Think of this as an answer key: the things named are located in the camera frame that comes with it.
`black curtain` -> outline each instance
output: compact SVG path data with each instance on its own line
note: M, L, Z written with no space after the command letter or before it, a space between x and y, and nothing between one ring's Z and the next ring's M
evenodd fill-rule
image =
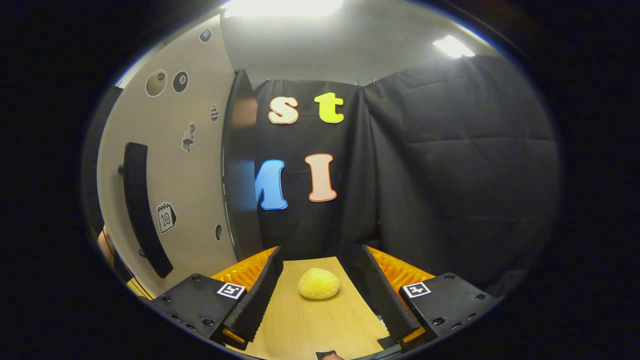
M509 291L550 236L559 201L557 144L541 99L504 58L434 61L363 88L272 80L257 90L256 171L280 159L284 210L259 208L265 246L287 259L338 256L366 243L434 275ZM344 99L327 124L314 97ZM269 102L300 118L272 124ZM304 157L326 152L333 189L311 202Z
M322 121L314 99L328 92L344 100L336 113L344 120ZM376 237L376 177L369 114L362 91L328 81L267 81L256 89L258 100L255 171L266 160L282 160L282 195L288 205L265 210L258 205L265 248L281 245L285 260L340 256L353 245ZM268 118L274 97L294 97L299 118L273 124ZM330 179L337 197L312 202L310 167L305 157L333 156Z

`foam letter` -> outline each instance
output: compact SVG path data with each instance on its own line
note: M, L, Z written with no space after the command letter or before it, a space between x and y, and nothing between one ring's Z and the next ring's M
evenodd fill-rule
M313 154L305 158L305 163L311 167L311 183L313 190L309 194L309 200L320 202L335 199L338 194L331 188L329 177L329 163L333 156L329 154Z
M294 97L278 96L269 103L269 120L274 124L293 124L298 119L298 111L294 109L298 101Z
M255 177L255 202L257 205L260 195L264 193L260 206L265 210L280 210L287 207L287 202L282 198L280 185L282 168L284 168L284 161L267 160L262 163L258 176Z
M320 103L320 109L318 112L320 113L320 119L322 119L322 121L330 124L337 124L344 120L343 114L335 113L335 106L344 104L344 100L336 97L335 92L328 92L317 96L314 101Z

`black handle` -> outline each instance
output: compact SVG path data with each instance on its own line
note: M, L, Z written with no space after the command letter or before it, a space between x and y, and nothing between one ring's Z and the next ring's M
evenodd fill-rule
M124 197L133 232L147 260L164 279L173 270L173 265L166 257L151 217L147 193L147 149L141 143L128 143L124 148L124 165L118 168L118 172L124 178Z

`black sticker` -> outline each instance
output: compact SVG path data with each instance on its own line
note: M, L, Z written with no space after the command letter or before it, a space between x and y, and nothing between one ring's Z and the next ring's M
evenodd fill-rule
M187 88L189 83L189 76L186 71L180 71L173 77L173 90L178 94L183 92Z
M200 34L200 41L207 42L211 38L211 30L204 29L204 31Z

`person's hand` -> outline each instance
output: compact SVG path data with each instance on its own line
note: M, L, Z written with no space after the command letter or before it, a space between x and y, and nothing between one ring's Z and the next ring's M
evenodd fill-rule
M102 227L102 232L98 236L98 246L102 251L102 255L104 255L104 258L107 260L107 263L113 267L113 254L115 253L115 249L111 242L111 238L109 237L107 225Z
M324 356L324 357L322 358L322 360L344 360L344 359L343 359L343 358L341 358L341 357L339 357L339 356L338 356L338 355L336 355L336 354L329 354L329 355Z

